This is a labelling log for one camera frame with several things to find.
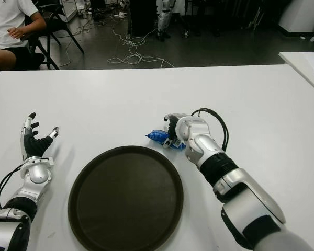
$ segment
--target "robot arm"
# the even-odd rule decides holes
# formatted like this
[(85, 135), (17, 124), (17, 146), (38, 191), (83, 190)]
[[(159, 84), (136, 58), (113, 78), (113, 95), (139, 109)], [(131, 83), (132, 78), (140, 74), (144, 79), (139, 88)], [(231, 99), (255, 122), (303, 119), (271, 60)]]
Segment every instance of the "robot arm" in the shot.
[(186, 144), (186, 157), (211, 184), (217, 199), (224, 203), (222, 219), (238, 244), (255, 251), (312, 250), (286, 229), (278, 204), (225, 154), (210, 136), (208, 124), (202, 118), (174, 113), (164, 120), (167, 119), (170, 136), (165, 145), (174, 140), (174, 134)]
[(39, 123), (31, 124), (35, 116), (35, 113), (29, 115), (21, 131), (24, 163), (21, 165), (20, 174), (24, 184), (3, 207), (0, 205), (0, 251), (27, 249), (31, 222), (36, 215), (40, 198), (51, 183), (50, 168), (53, 166), (53, 160), (42, 157), (58, 136), (59, 128), (54, 128), (43, 139), (35, 139), (34, 136), (38, 131), (32, 130), (39, 125)]

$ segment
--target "gray floor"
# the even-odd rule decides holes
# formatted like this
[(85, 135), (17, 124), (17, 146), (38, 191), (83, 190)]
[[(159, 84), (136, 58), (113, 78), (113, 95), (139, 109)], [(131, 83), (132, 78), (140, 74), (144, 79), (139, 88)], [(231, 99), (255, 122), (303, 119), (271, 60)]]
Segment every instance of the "gray floor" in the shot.
[[(69, 24), (72, 33), (78, 27), (86, 24), (88, 20), (75, 17)], [(83, 55), (72, 42), (68, 47), (68, 55), (71, 59), (69, 65), (61, 67), (69, 69), (131, 69), (131, 68), (158, 68), (162, 61), (143, 62), (138, 64), (111, 64), (107, 60), (119, 57), (124, 59), (129, 56), (128, 45), (122, 45), (123, 41), (112, 32), (119, 33), (124, 38), (127, 33), (127, 21), (115, 22), (111, 17), (106, 17), (104, 23), (90, 21), (85, 28), (88, 33), (76, 35), (76, 39), (85, 50)], [(150, 35), (146, 38), (145, 44), (137, 47), (138, 53), (142, 56), (154, 56), (163, 58), (175, 67), (195, 66), (225, 66), (225, 65), (257, 65), (257, 64), (282, 64), (284, 61), (278, 56), (281, 51), (309, 51), (314, 52), (314, 42), (309, 38), (301, 40), (289, 38), (279, 31), (271, 30), (231, 30), (224, 31), (216, 38), (204, 27), (201, 36), (192, 35), (184, 38), (184, 28), (180, 23), (172, 23), (169, 28), (172, 36), (165, 42), (161, 42)], [(51, 56), (58, 66), (69, 61), (66, 54), (66, 46), (70, 38), (60, 38), (61, 46), (52, 40)], [(163, 67), (170, 67), (164, 62)]]

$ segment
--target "round tray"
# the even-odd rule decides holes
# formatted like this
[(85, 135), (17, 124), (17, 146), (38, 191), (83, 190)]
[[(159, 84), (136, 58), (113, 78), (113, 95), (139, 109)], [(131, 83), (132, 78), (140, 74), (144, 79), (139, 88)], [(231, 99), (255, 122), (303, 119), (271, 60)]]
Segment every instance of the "round tray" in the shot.
[(123, 146), (93, 159), (73, 184), (72, 231), (88, 250), (154, 250), (173, 233), (183, 187), (171, 162), (140, 146)]

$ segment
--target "white cable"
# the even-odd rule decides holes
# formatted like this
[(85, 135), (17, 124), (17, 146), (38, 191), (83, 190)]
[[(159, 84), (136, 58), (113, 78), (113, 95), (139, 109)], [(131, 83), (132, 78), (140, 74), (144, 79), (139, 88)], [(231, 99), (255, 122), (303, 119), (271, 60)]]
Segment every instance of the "white cable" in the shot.
[(69, 65), (71, 63), (71, 59), (70, 59), (69, 54), (68, 54), (68, 47), (70, 46), (71, 42), (72, 42), (72, 38), (71, 38), (70, 42), (67, 44), (67, 46), (65, 48), (66, 56), (68, 57), (69, 61), (66, 64), (62, 64), (62, 65), (58, 66), (58, 68), (66, 66), (66, 65)]
[[(165, 59), (157, 58), (157, 57), (154, 57), (154, 56), (143, 56), (142, 54), (140, 54), (140, 53), (137, 52), (137, 47), (138, 47), (138, 46), (141, 46), (141, 45), (143, 45), (143, 44), (145, 44), (145, 38), (146, 38), (149, 34), (153, 33), (156, 29), (150, 31), (150, 32), (149, 32), (148, 34), (146, 34), (143, 38), (141, 38), (141, 37), (135, 37), (135, 38), (132, 38), (131, 40), (129, 40), (129, 39), (126, 40), (126, 39), (123, 39), (120, 34), (115, 33), (114, 27), (115, 27), (119, 22), (116, 21), (116, 20), (114, 20), (113, 16), (110, 16), (110, 17), (112, 18), (113, 21), (116, 22), (116, 23), (112, 26), (112, 28), (111, 28), (112, 31), (113, 31), (113, 34), (119, 36), (120, 39), (121, 39), (122, 41), (124, 41), (124, 43), (123, 43), (122, 45), (129, 45), (128, 50), (129, 50), (129, 53), (130, 53), (131, 55), (127, 56), (127, 57), (124, 58), (123, 60), (120, 59), (120, 58), (118, 58), (118, 57), (108, 59), (108, 60), (107, 60), (108, 63), (112, 63), (112, 64), (125, 63), (125, 64), (135, 65), (135, 64), (140, 63), (141, 61), (144, 61), (144, 62), (162, 61), (162, 62), (161, 62), (161, 68), (163, 67), (163, 63), (164, 63), (164, 62), (167, 63), (168, 65), (170, 65), (171, 67), (175, 68), (172, 64), (170, 64), (170, 63), (169, 63), (168, 61), (166, 61)], [(141, 39), (141, 41), (135, 43), (135, 42), (133, 41), (134, 39)], [(132, 58), (137, 58), (137, 60), (134, 61), (134, 62), (130, 62), (129, 60), (132, 59)]]

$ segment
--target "chair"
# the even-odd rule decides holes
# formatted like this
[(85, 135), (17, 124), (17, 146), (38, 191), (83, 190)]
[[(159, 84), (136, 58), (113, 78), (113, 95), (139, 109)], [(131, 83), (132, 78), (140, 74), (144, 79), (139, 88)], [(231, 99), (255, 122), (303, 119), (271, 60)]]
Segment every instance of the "chair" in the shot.
[(74, 38), (72, 33), (70, 32), (68, 25), (60, 18), (59, 15), (65, 15), (63, 12), (64, 6), (60, 4), (59, 0), (38, 0), (36, 3), (36, 7), (40, 10), (40, 13), (44, 17), (44, 13), (49, 13), (49, 17), (44, 17), (47, 28), (44, 32), (41, 32), (43, 36), (47, 36), (47, 53), (50, 55), (50, 39), (51, 37), (61, 45), (59, 40), (54, 36), (54, 32), (59, 30), (65, 30), (73, 42), (77, 45), (79, 50), (84, 54), (83, 48), (79, 45), (77, 40)]
[[(30, 23), (31, 23), (30, 17), (26, 16), (25, 24), (28, 25)], [(52, 64), (53, 67), (56, 70), (59, 70), (58, 66), (53, 61), (53, 59), (51, 58), (50, 54), (44, 49), (44, 47), (42, 46), (41, 42), (39, 41), (39, 37), (41, 37), (41, 36), (43, 36), (43, 34), (41, 34), (40, 32), (34, 32), (32, 34), (28, 34), (26, 36), (23, 36), (21, 38), (21, 40), (27, 40), (28, 41), (29, 50), (30, 50), (30, 53), (31, 53), (32, 56), (37, 54), (37, 53), (35, 53), (36, 47), (38, 47), (41, 50), (41, 52), (47, 58), (47, 61), (43, 60), (42, 62), (40, 62), (40, 64), (47, 64), (48, 67), (50, 66), (50, 64)]]

